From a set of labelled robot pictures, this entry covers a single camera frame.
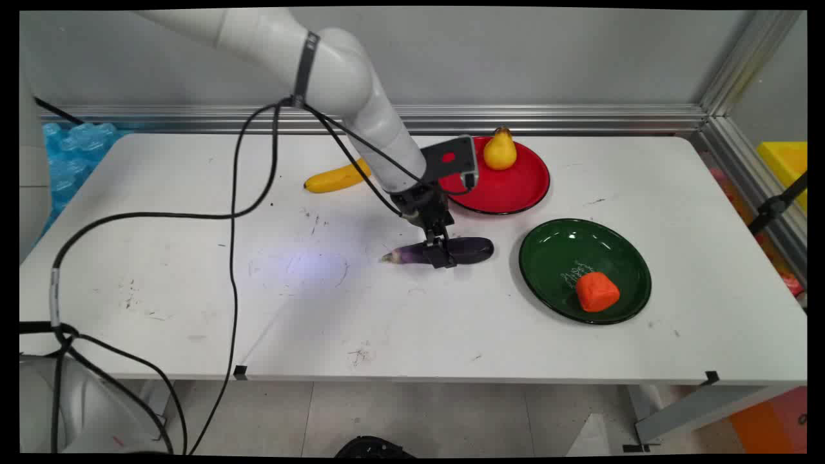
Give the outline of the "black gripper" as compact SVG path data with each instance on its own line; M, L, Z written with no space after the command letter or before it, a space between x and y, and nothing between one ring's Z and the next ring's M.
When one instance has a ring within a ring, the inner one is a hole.
M446 194L433 189L433 185L419 184L413 188L391 193L390 199L397 206L403 219L425 231L426 235L436 236L436 240L423 243L423 253L433 268L456 267L456 259L449 249L447 227L454 224L449 211Z

